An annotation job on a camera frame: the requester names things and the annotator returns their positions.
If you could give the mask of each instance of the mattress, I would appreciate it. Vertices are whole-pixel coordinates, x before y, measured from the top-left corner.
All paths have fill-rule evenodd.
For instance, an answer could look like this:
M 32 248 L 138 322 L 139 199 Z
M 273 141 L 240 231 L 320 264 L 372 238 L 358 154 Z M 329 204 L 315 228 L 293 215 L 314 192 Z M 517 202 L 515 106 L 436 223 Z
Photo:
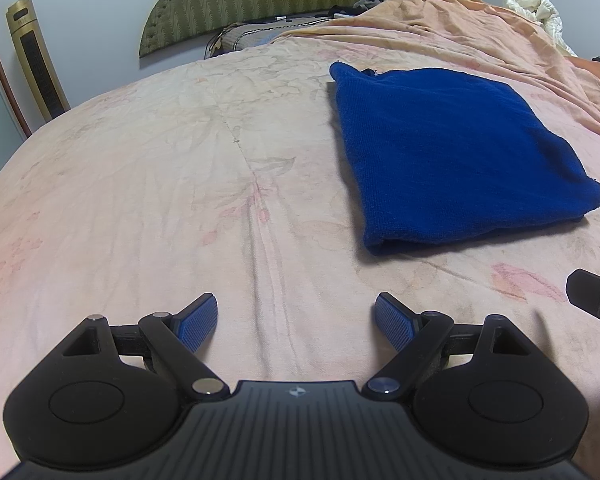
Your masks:
M 387 291 L 456 322 L 509 317 L 586 397 L 576 461 L 600 479 L 600 321 L 564 294 L 574 269 L 600 274 L 600 209 L 531 234 L 372 256 L 336 60 L 506 82 L 600 182 L 600 63 L 563 58 L 533 23 L 476 0 L 389 0 L 93 98 L 0 172 L 0 475 L 16 461 L 8 393 L 88 314 L 129 324 L 212 292 L 218 327 L 200 357 L 231 386 L 360 383 L 394 354 L 370 316 Z
M 237 52 L 252 46 L 270 43 L 281 32 L 296 28 L 311 27 L 328 22 L 331 18 L 316 18 L 315 16 L 289 16 L 276 22 L 245 23 L 237 27 L 226 28 L 220 34 L 222 52 Z

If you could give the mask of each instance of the black mount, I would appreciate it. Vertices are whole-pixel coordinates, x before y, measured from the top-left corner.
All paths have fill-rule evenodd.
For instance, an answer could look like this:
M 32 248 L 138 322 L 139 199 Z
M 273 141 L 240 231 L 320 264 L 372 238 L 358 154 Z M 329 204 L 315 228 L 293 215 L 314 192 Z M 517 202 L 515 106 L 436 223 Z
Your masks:
M 595 304 L 599 317 L 600 278 L 594 276 L 598 288 L 592 288 L 581 279 L 593 275 L 583 272 L 570 276 L 570 300 L 592 314 L 583 305 Z M 272 465 L 262 472 L 258 458 L 251 470 L 245 459 L 246 469 L 231 466 L 227 478 L 286 478 L 289 461 L 313 464 L 318 452 L 324 470 L 307 470 L 307 478 L 334 478 L 326 465 L 346 471 L 352 460 L 360 467 L 373 462 L 380 473 L 383 460 L 404 460 L 414 450 L 467 479 L 501 470 L 584 478 L 566 464 L 587 425 L 585 399 L 509 319 L 455 324 L 440 312 L 416 314 L 387 293 L 373 314 L 397 354 L 360 392 L 352 382 L 241 381 L 232 394 L 194 355 L 217 322 L 213 295 L 138 325 L 109 326 L 103 316 L 89 316 L 9 396 L 4 426 L 23 464 L 6 478 L 92 472 L 93 479 L 149 480 L 162 478 L 151 473 L 155 464 L 170 461 L 174 479 L 220 478 L 208 461 L 222 468 L 247 453 L 244 446 L 256 446 L 241 435 L 260 442 L 254 449 Z M 473 357 L 445 368 L 455 354 Z M 142 356 L 147 370 L 124 364 L 120 355 Z M 304 434 L 313 437 L 303 440 Z M 303 442 L 321 442 L 322 450 Z M 180 465 L 189 455 L 202 457 L 199 468 L 194 458 Z M 427 478 L 399 471 L 383 477 Z
M 600 276 L 578 269 L 567 278 L 569 302 L 600 319 Z

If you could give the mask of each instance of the folded blue towel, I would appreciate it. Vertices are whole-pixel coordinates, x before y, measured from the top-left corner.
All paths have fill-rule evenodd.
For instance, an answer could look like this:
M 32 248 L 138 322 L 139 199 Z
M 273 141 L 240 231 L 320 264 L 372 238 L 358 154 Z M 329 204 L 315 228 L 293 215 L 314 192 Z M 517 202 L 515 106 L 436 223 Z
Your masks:
M 579 220 L 600 207 L 600 184 L 569 143 L 504 83 L 340 62 L 331 76 L 372 253 Z

